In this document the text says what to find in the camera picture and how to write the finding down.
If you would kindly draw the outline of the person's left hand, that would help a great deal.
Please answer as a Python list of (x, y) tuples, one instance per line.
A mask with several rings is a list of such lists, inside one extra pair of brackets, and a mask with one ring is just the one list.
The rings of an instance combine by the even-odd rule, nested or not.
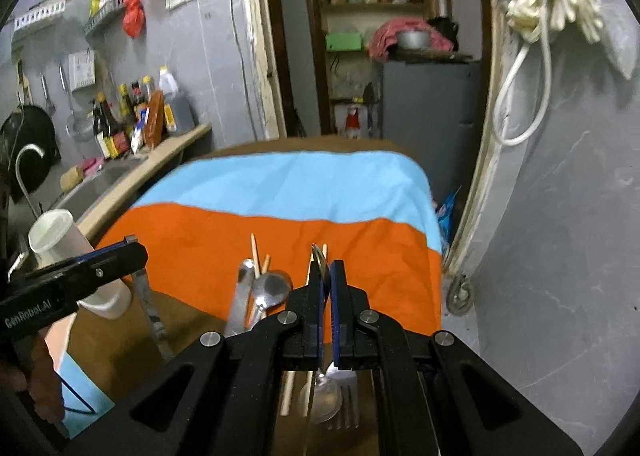
[(32, 340), (29, 375), (12, 365), (6, 355), (2, 355), (1, 385), (14, 392), (26, 391), (34, 401), (35, 412), (49, 424), (56, 424), (64, 419), (61, 380), (54, 370), (53, 360), (41, 332)]

